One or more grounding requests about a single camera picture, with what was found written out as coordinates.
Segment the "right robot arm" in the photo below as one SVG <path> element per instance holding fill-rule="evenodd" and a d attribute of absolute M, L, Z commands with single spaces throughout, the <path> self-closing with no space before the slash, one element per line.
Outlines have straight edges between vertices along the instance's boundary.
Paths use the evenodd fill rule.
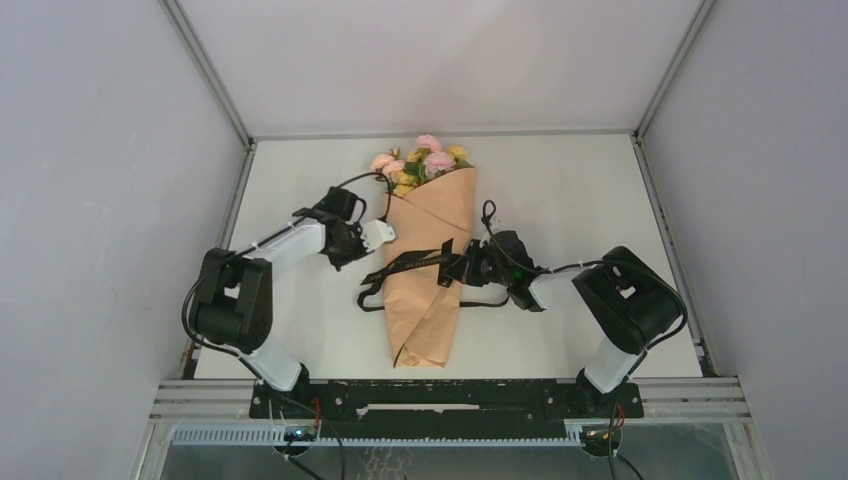
<path fill-rule="evenodd" d="M 638 256 L 617 246 L 599 260 L 545 269 L 534 263 L 513 230 L 471 240 L 461 254 L 442 246 L 438 283 L 502 286 L 508 301 L 539 313 L 584 304 L 604 337 L 580 371 L 579 406 L 592 416 L 605 415 L 624 384 L 657 344 L 686 323 L 687 310 L 678 292 Z"/>

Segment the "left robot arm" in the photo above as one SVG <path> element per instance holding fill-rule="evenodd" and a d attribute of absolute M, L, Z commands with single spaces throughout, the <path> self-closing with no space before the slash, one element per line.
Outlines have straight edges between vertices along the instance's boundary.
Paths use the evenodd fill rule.
<path fill-rule="evenodd" d="M 185 333 L 198 346 L 242 363 L 275 389 L 274 404 L 290 417 L 311 407 L 311 388 L 299 381 L 303 365 L 273 335 L 274 276 L 313 256 L 335 269 L 367 256 L 372 246 L 361 218 L 365 199 L 338 186 L 316 204 L 294 212 L 281 230 L 241 251 L 206 252 L 181 307 Z"/>

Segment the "pink fake flower stem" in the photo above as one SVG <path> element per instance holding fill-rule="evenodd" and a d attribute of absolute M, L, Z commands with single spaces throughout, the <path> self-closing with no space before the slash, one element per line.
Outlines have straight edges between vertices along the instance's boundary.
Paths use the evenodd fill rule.
<path fill-rule="evenodd" d="M 459 145 L 444 146 L 435 136 L 418 136 L 404 152 L 392 147 L 374 157 L 372 172 L 382 174 L 394 185 L 418 186 L 459 169 L 468 160 L 468 151 Z"/>

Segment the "yellow fake flower stem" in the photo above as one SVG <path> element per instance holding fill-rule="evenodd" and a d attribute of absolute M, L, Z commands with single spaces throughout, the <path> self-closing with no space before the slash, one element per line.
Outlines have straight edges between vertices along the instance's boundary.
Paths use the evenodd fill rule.
<path fill-rule="evenodd" d="M 403 198 L 418 187 L 448 173 L 472 167 L 464 147 L 450 146 L 440 151 L 420 147 L 411 151 L 405 159 L 393 156 L 376 172 L 386 177 L 393 196 Z"/>

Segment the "two-sided peach green wrapping paper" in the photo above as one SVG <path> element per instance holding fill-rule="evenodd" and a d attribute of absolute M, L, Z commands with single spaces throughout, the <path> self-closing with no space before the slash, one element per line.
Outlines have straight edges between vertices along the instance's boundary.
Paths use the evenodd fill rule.
<path fill-rule="evenodd" d="M 390 197 L 388 224 L 396 240 L 382 248 L 389 264 L 403 254 L 442 254 L 446 242 L 462 254 L 472 237 L 477 170 L 452 171 Z M 387 277 L 383 305 L 394 367 L 446 365 L 458 322 L 462 286 L 438 283 L 439 266 L 419 265 Z"/>

